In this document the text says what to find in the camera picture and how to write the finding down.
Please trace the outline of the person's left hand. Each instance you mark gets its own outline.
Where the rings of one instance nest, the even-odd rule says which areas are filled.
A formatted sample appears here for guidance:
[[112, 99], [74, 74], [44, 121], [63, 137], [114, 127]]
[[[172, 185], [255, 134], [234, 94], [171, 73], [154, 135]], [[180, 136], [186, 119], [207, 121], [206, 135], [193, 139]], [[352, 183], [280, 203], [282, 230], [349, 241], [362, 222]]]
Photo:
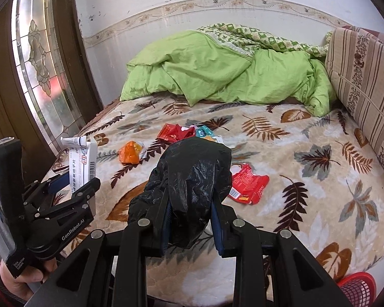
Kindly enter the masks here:
[[14, 294], [24, 301], [28, 301], [34, 294], [29, 287], [29, 284], [46, 282], [50, 274], [57, 269], [57, 260], [53, 258], [49, 261], [45, 261], [44, 269], [45, 271], [42, 272], [37, 268], [27, 266], [19, 277], [14, 278], [5, 262], [1, 260], [0, 275], [4, 286], [11, 294]]

